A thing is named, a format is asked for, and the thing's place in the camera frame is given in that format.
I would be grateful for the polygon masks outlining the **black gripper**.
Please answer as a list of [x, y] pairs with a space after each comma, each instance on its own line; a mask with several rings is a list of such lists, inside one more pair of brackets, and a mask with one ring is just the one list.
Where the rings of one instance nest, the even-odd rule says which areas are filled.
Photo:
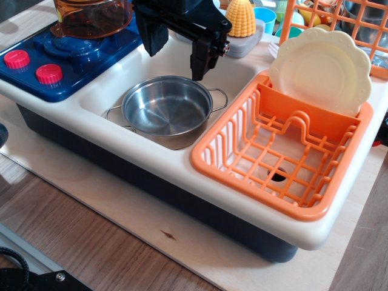
[[143, 46], [155, 56], [173, 30], [193, 41], [190, 55], [192, 79], [201, 81], [229, 51], [227, 34], [232, 24], [213, 1], [132, 1]]

